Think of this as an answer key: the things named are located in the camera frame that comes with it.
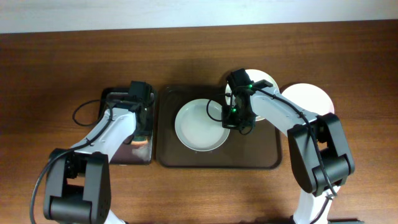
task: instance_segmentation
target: round white plate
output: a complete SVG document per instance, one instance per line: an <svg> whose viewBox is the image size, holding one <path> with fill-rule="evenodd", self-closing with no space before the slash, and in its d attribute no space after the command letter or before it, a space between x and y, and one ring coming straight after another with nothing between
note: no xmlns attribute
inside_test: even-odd
<svg viewBox="0 0 398 224"><path fill-rule="evenodd" d="M283 91L282 96L301 108L319 115L335 113L335 107L328 94L315 85L295 84Z"/></svg>
<svg viewBox="0 0 398 224"><path fill-rule="evenodd" d="M222 145L229 135L229 129L221 122L213 121L206 112L209 100L193 100L184 105L175 118L175 132L179 140L195 151L210 151ZM209 114L214 119L221 119L222 107L212 101Z"/></svg>
<svg viewBox="0 0 398 224"><path fill-rule="evenodd" d="M258 81L260 81L260 80L269 81L270 83L272 83L272 84L274 85L274 87L277 88L277 90L278 90L278 92L279 92L278 84L276 84L275 80L274 80L270 75L268 75L267 73L265 73L265 72L263 72L263 71L260 71L260 70L256 70L256 69L246 69L245 71L246 71L246 73L249 75L249 78L250 78L252 81L254 81L254 82L258 82ZM228 84L227 84L226 87L225 87L225 93L231 93L231 87L229 87ZM230 103L230 101L231 101L231 98L228 97L228 96L226 96L226 97L225 97L225 101L226 101L226 104L229 105L229 103ZM257 117L256 117L256 121L261 121L261 120L263 120L263 119L264 119L264 118L261 117L261 116L257 116Z"/></svg>

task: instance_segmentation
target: tray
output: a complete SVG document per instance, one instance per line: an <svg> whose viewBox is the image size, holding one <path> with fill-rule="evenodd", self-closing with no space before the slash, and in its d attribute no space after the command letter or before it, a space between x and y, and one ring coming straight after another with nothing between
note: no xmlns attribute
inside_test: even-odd
<svg viewBox="0 0 398 224"><path fill-rule="evenodd" d="M282 161L279 131L266 120L243 136L231 130L220 147L198 152L184 146L174 129L179 109L191 100L205 98L225 104L224 87L167 86L160 93L156 159L166 167L274 169Z"/></svg>

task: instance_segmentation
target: plate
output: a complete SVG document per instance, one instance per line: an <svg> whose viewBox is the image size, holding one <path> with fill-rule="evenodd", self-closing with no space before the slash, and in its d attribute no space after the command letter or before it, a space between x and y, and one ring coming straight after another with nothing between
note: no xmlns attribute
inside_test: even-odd
<svg viewBox="0 0 398 224"><path fill-rule="evenodd" d="M213 121L206 112L209 100L193 100L184 105L175 118L175 132L179 140L195 151L210 151L222 145L229 135L229 129L222 127L221 122ZM212 101L209 114L221 119L222 107Z"/></svg>
<svg viewBox="0 0 398 224"><path fill-rule="evenodd" d="M301 108L319 115L335 113L335 107L328 94L315 85L307 83L294 84L286 88L282 96Z"/></svg>
<svg viewBox="0 0 398 224"><path fill-rule="evenodd" d="M277 90L279 91L278 84L276 84L275 80L274 80L270 75L268 75L267 73L265 73L265 72L263 72L263 71L260 71L260 70L256 70L256 69L246 69L245 71L246 71L246 73L249 75L249 78L250 78L251 80L253 80L254 82L258 82L258 81L260 81L260 80L269 81L269 82L272 83L272 84L274 85L274 87L276 87ZM227 84L226 87L225 87L225 93L231 93L231 87L229 87L228 84ZM226 100L226 104L229 105L229 102L231 101L231 98L228 97L228 96L226 96L226 97L225 97L225 100ZM261 121L261 120L263 120L263 119L264 119L264 118L261 117L261 116L257 116L257 117L256 117L256 121Z"/></svg>

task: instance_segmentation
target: wooden table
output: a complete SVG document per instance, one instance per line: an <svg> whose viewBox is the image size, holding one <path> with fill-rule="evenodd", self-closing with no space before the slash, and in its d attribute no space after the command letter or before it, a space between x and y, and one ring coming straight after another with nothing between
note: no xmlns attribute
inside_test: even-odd
<svg viewBox="0 0 398 224"><path fill-rule="evenodd" d="M221 85L236 68L332 98L356 163L330 218L398 220L398 21L0 35L0 223L28 223L39 171L89 131L73 110L102 89L143 80ZM80 119L96 118L95 106ZM111 166L112 210L130 223L238 223L289 217L300 188L287 139L273 171ZM35 215L42 215L44 188Z"/></svg>

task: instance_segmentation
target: white wall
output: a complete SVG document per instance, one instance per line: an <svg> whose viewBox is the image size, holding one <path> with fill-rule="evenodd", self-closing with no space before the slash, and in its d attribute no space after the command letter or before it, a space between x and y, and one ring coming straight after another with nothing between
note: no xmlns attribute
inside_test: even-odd
<svg viewBox="0 0 398 224"><path fill-rule="evenodd" d="M0 33L398 19L398 0L0 0Z"/></svg>

